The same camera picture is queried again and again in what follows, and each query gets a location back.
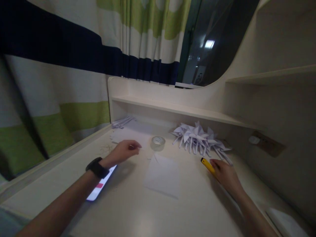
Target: black smartwatch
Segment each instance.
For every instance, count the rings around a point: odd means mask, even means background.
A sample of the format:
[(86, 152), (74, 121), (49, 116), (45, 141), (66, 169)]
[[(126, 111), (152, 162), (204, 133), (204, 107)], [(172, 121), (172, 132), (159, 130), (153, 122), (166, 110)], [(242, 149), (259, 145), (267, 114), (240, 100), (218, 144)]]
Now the black smartwatch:
[(87, 167), (86, 171), (91, 170), (98, 178), (104, 179), (108, 174), (109, 170), (102, 167), (102, 165), (99, 164), (100, 160), (102, 160), (101, 157), (98, 157), (91, 161)]

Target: green stripe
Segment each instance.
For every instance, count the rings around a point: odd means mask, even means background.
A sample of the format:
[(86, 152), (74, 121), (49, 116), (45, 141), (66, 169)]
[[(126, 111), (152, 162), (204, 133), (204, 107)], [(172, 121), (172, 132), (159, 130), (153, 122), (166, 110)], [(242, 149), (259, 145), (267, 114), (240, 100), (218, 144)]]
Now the green stripe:
[(0, 128), (0, 152), (13, 174), (45, 160), (23, 125)]
[(60, 113), (33, 117), (36, 130), (49, 156), (69, 147), (73, 143)]
[(61, 104), (60, 110), (70, 132), (93, 128), (110, 122), (108, 101)]
[(185, 30), (191, 0), (183, 0), (175, 12), (169, 10), (169, 1), (165, 0), (163, 11), (157, 7), (156, 0), (149, 0), (145, 8), (141, 0), (97, 0), (97, 5), (119, 13), (122, 24), (134, 27), (140, 34), (152, 29), (153, 36), (158, 38), (165, 30), (165, 39), (172, 40)]

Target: curtain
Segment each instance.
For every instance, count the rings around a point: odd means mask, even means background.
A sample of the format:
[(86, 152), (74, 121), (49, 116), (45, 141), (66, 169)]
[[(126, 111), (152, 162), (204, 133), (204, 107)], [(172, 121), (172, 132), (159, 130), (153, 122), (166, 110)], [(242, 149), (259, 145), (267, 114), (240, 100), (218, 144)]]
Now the curtain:
[(1, 1), (0, 172), (15, 176), (107, 126), (106, 75), (174, 85), (189, 7)]

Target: desk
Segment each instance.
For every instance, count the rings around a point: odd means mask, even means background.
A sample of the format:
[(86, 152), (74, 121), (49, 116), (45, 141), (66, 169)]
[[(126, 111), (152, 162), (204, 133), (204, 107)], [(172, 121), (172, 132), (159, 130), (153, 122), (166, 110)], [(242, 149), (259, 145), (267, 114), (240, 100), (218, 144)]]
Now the desk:
[[(103, 128), (74, 148), (64, 151), (59, 158), (48, 160), (35, 171), (29, 171), (20, 180), (18, 178), (13, 185), (17, 187), (15, 190), (20, 190), (9, 198), (4, 196), (13, 190), (12, 187), (2, 193), (1, 207), (28, 218), (35, 217), (84, 173), (92, 159), (106, 155), (103, 146), (115, 146), (109, 138), (112, 132), (110, 127)], [(238, 209), (201, 164), (201, 156), (179, 149), (179, 144), (172, 145), (175, 137), (169, 132), (169, 128), (153, 125), (152, 135), (166, 139), (164, 150), (158, 154), (173, 159), (179, 165), (179, 199), (143, 186), (149, 159), (154, 153), (148, 141), (146, 150), (118, 165), (96, 201), (84, 203), (67, 229), (69, 234), (243, 236), (243, 220)], [(211, 154), (213, 158), (218, 158), (215, 152)], [(295, 215), (236, 153), (232, 151), (229, 156), (244, 189), (262, 212), (271, 206)], [(40, 177), (30, 179), (38, 172), (42, 173)]]

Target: desk shelf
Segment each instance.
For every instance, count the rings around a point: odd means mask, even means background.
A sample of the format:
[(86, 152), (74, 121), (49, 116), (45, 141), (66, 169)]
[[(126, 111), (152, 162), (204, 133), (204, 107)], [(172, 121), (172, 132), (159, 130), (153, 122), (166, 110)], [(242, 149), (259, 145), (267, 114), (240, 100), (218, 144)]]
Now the desk shelf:
[(316, 65), (293, 67), (228, 79), (226, 82), (251, 85), (316, 85)]
[(233, 117), (223, 113), (198, 109), (183, 105), (177, 105), (172, 103), (166, 103), (162, 101), (152, 100), (148, 98), (140, 98), (131, 95), (115, 96), (111, 98), (113, 101), (124, 102), (128, 104), (140, 105), (149, 108), (154, 108), (162, 111), (169, 111), (177, 114), (189, 115), (197, 118), (208, 119), (212, 121), (237, 125), (246, 128), (252, 128), (257, 130), (264, 130), (264, 127), (256, 125), (252, 122), (245, 121), (242, 118)]

